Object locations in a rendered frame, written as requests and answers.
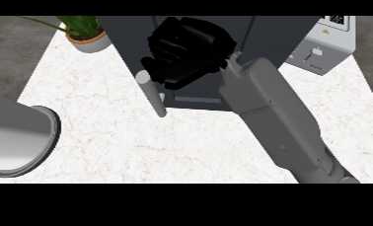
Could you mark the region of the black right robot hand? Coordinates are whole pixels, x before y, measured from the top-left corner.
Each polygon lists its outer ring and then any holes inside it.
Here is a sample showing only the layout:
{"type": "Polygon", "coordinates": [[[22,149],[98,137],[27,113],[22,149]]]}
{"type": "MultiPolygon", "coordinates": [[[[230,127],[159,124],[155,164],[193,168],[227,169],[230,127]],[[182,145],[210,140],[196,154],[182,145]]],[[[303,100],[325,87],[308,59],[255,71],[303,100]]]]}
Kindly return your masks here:
{"type": "Polygon", "coordinates": [[[152,57],[140,62],[154,82],[179,90],[227,67],[236,41],[217,24],[190,17],[167,17],[148,37],[152,57]]]}

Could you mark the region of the green potted plant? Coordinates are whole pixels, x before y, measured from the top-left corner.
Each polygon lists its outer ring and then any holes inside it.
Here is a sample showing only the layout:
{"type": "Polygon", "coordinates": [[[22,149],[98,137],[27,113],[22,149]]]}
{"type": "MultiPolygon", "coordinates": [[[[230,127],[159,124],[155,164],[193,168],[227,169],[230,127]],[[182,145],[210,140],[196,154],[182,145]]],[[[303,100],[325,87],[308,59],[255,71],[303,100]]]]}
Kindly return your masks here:
{"type": "Polygon", "coordinates": [[[27,16],[24,16],[24,19],[62,31],[75,49],[84,53],[96,53],[112,44],[106,31],[95,16],[58,16],[64,27],[58,27],[27,16]]]}

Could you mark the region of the dark grey cabinet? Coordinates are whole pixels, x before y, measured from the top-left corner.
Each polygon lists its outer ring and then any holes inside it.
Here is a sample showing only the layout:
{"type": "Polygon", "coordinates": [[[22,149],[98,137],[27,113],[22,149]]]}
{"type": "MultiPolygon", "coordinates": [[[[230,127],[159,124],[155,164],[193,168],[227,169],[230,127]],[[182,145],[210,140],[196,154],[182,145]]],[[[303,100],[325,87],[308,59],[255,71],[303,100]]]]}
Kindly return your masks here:
{"type": "MultiPolygon", "coordinates": [[[[258,57],[282,66],[316,24],[316,16],[102,16],[99,22],[108,33],[126,65],[133,73],[146,70],[142,58],[152,57],[148,37],[167,17],[190,17],[221,26],[236,41],[235,51],[242,53],[241,64],[258,57]]],[[[168,90],[155,82],[165,94],[168,108],[226,111],[218,87],[220,71],[208,73],[179,90],[168,90]]]]}

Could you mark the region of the pale grey appliance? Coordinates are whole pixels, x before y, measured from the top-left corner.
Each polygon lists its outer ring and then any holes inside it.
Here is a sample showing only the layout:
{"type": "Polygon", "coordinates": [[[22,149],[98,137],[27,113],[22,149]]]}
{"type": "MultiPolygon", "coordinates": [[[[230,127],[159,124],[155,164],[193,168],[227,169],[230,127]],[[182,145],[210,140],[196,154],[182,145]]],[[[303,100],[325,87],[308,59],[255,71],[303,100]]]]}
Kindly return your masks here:
{"type": "Polygon", "coordinates": [[[323,16],[286,62],[323,76],[356,51],[356,17],[323,16]]]}

